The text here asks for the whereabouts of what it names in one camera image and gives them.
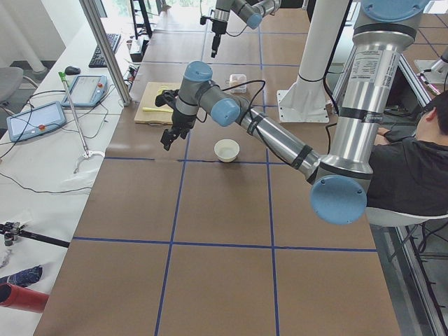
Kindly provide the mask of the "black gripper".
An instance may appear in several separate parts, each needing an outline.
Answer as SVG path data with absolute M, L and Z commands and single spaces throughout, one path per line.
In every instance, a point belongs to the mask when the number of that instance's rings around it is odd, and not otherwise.
M 226 21 L 213 19 L 211 30 L 215 34 L 211 45 L 211 57 L 215 58 L 221 43 L 221 35 L 226 33 Z
M 171 121 L 172 127 L 165 129 L 160 142 L 166 151 L 169 151 L 173 142 L 181 137 L 185 139 L 189 131 L 194 127 L 196 115 L 186 115 L 179 110 L 174 110 Z

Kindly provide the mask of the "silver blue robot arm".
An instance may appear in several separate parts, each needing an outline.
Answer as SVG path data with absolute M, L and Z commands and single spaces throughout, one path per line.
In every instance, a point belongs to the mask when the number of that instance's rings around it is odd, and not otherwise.
M 336 130 L 330 150 L 322 154 L 316 147 L 323 139 L 328 115 L 323 106 L 326 72 L 350 5 L 349 1 L 316 2 L 297 80 L 279 96 L 278 106 L 286 114 L 278 120 L 220 88 L 209 65 L 189 63 L 179 89 L 164 90 L 155 99 L 157 106 L 168 105 L 173 111 L 172 125 L 161 138 L 164 148 L 185 138 L 203 110 L 223 127 L 238 124 L 279 160 L 301 172 L 311 185 L 310 202 L 319 218 L 337 225 L 357 221 L 368 203 L 374 133 L 400 57 L 415 40 L 426 2 L 361 2 Z
M 270 14 L 274 14 L 281 7 L 281 1 L 266 0 L 255 1 L 254 4 L 245 0 L 218 0 L 213 9 L 211 17 L 211 31 L 214 33 L 211 44 L 211 57 L 215 58 L 221 43 L 221 36 L 226 34 L 230 13 L 235 13 L 247 27 L 256 29 L 262 19 Z

